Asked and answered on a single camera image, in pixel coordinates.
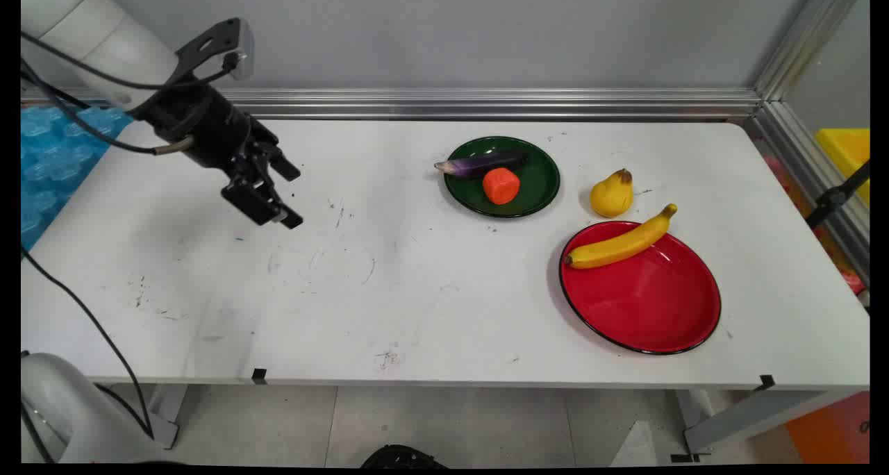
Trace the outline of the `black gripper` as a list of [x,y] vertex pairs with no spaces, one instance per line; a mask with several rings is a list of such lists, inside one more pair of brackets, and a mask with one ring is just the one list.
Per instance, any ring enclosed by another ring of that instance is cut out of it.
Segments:
[[192,143],[183,153],[203,168],[225,172],[229,183],[220,194],[255,224],[276,222],[288,229],[302,225],[302,216],[279,196],[269,168],[286,181],[299,178],[301,171],[285,157],[269,129],[212,85],[154,92],[131,109],[131,117],[148,123],[170,144],[190,136]]

